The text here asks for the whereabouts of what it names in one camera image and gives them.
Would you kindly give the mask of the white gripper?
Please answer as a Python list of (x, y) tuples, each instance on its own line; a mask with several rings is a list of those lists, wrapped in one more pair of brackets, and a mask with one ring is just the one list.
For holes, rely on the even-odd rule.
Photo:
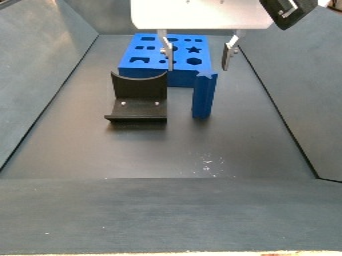
[[(131, 20), (138, 29), (158, 29), (161, 52), (174, 70), (174, 49), (166, 29), (266, 29), (273, 20), (260, 0), (131, 0)], [(229, 69), (244, 31), (224, 44), (222, 69)]]

